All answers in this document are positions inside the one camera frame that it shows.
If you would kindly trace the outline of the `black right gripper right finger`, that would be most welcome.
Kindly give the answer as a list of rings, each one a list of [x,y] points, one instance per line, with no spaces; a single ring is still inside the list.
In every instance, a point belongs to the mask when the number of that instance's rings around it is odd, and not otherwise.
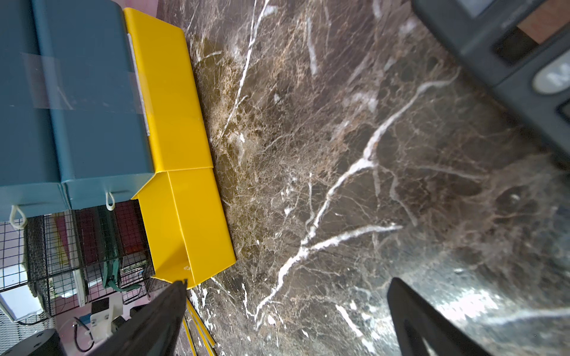
[[[391,280],[387,302],[403,355],[487,355],[402,279]]]

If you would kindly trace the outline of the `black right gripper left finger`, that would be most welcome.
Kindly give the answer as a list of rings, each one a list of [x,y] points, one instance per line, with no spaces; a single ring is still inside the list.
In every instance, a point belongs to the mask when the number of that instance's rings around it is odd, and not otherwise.
[[[173,355],[186,311],[187,282],[164,289],[92,355]]]

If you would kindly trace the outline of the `yellow bottom drawer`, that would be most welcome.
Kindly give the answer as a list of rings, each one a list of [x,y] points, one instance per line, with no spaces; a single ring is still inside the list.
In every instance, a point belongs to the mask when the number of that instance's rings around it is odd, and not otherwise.
[[[154,278],[193,288],[235,264],[212,169],[157,173],[137,199]]]

